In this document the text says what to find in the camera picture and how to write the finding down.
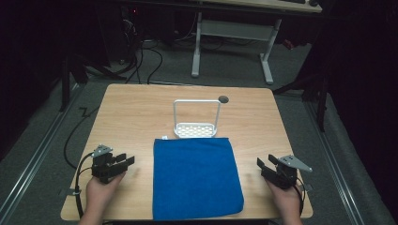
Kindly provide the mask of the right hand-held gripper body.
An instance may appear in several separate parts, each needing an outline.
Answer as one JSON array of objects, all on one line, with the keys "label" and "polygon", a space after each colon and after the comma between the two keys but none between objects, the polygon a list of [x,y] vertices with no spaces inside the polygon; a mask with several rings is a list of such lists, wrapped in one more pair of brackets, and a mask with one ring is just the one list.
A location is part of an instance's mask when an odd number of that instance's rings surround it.
[{"label": "right hand-held gripper body", "polygon": [[298,180],[298,170],[311,173],[313,168],[306,165],[295,156],[279,157],[279,164],[275,165],[275,170],[270,169],[265,178],[281,189],[293,187]]}]

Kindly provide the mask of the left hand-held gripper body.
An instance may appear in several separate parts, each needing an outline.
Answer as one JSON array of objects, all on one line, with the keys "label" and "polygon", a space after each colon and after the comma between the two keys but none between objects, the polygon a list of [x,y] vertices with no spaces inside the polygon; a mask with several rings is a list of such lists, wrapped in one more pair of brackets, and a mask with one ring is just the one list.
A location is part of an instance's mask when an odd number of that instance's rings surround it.
[{"label": "left hand-held gripper body", "polygon": [[112,147],[100,144],[91,154],[93,158],[92,175],[103,184],[109,184],[115,176],[123,173],[119,166],[121,162],[115,161],[116,156],[113,155],[112,151]]}]

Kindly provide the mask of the blue towel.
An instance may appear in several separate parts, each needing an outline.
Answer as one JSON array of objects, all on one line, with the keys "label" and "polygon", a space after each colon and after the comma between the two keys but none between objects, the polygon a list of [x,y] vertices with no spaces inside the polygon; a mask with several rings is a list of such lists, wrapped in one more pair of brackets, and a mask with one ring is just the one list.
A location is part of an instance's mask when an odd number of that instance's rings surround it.
[{"label": "blue towel", "polygon": [[154,141],[153,218],[214,218],[242,211],[244,197],[227,138]]}]

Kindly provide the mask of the white towel rack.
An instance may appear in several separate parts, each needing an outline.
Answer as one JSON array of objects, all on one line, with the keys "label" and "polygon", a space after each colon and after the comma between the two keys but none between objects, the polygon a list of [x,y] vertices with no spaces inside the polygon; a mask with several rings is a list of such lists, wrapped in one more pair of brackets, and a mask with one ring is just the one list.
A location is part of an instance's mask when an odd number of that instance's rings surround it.
[{"label": "white towel rack", "polygon": [[[215,103],[217,111],[213,123],[209,122],[178,122],[178,103]],[[173,102],[174,133],[178,138],[213,138],[218,131],[218,121],[222,103],[218,99],[176,99]]]}]

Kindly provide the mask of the person's left hand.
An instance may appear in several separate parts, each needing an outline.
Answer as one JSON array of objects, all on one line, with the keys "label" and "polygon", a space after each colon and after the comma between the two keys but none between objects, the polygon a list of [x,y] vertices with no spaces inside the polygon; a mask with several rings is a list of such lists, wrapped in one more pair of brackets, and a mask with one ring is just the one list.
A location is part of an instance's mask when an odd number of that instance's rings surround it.
[{"label": "person's left hand", "polygon": [[97,177],[92,177],[86,185],[86,208],[84,213],[101,216],[124,178],[125,173],[117,175],[110,183],[103,184]]}]

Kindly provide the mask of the person's right hand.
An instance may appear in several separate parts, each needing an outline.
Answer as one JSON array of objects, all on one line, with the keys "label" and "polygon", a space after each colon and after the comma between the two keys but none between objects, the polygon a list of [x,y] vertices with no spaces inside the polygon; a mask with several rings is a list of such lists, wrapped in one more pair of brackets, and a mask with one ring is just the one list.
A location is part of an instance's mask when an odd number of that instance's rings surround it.
[{"label": "person's right hand", "polygon": [[282,219],[300,218],[300,196],[293,187],[281,189],[266,181]]}]

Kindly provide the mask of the black metal stand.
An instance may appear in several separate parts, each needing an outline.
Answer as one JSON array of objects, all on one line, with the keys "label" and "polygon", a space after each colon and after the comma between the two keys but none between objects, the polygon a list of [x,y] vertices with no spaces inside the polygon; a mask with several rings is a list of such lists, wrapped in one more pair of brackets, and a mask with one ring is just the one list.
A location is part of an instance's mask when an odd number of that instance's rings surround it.
[{"label": "black metal stand", "polygon": [[69,78],[73,77],[75,82],[77,82],[78,84],[87,84],[88,76],[85,68],[86,66],[92,67],[101,75],[104,75],[108,78],[114,80],[123,80],[123,77],[120,76],[119,72],[112,72],[110,69],[103,67],[100,64],[97,64],[82,55],[67,54],[62,61],[62,98],[60,108],[61,112],[64,112],[67,109],[70,102],[71,89],[69,87]]},{"label": "black metal stand", "polygon": [[303,101],[317,102],[315,122],[322,132],[325,131],[324,117],[327,109],[326,100],[329,87],[329,70],[330,62],[324,62],[313,69],[303,67],[293,82],[272,91],[274,95],[280,95],[289,90],[302,89],[301,98]]}]

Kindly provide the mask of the dark computer tower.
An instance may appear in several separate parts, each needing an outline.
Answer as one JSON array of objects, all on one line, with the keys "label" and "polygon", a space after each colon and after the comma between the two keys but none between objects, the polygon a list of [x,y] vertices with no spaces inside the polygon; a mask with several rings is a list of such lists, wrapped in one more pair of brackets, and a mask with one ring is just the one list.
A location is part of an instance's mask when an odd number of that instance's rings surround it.
[{"label": "dark computer tower", "polygon": [[120,18],[122,34],[127,45],[127,59],[132,62],[140,45],[140,30],[138,24],[138,11],[136,7],[121,6]]}]

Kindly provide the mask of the white-legged desk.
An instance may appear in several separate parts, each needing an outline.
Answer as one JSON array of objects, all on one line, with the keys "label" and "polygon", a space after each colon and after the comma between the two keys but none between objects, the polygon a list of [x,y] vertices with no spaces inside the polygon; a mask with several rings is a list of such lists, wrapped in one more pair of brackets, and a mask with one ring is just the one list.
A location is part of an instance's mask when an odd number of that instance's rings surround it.
[{"label": "white-legged desk", "polygon": [[[247,9],[267,9],[271,12],[297,12],[304,15],[319,14],[322,8],[316,0],[197,0],[200,7],[216,4],[221,7],[245,7]],[[273,25],[261,25],[248,22],[228,22],[226,20],[204,19],[202,13],[196,14],[195,49],[192,59],[191,75],[200,74],[202,36],[238,38],[265,41],[267,47],[259,54],[260,64],[267,84],[273,84],[269,68],[270,56],[275,39],[278,36],[282,17],[278,16]]]}]

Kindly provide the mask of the grey metal floor rail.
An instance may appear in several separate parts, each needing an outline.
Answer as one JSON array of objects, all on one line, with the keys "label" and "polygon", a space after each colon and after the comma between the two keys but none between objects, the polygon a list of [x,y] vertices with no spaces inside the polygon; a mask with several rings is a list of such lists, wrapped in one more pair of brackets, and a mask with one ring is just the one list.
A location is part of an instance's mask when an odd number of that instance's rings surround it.
[{"label": "grey metal floor rail", "polygon": [[52,96],[29,120],[23,134],[0,162],[0,225],[6,225],[12,217],[25,191],[34,179],[47,156],[54,136],[60,129],[70,105],[84,86],[74,84],[70,100],[62,106],[61,87],[56,87]]},{"label": "grey metal floor rail", "polygon": [[329,144],[327,135],[325,134],[324,131],[321,130],[320,126],[317,124],[316,112],[313,104],[304,102],[303,105],[305,107],[307,114],[309,114],[310,116],[311,122],[321,142],[323,154],[325,155],[325,159],[329,167],[331,177],[333,179],[335,187],[337,188],[338,194],[343,203],[348,218],[351,222],[351,225],[364,225],[363,217],[355,202],[351,188],[345,181],[344,175],[338,164],[338,161],[332,152],[332,148]]}]

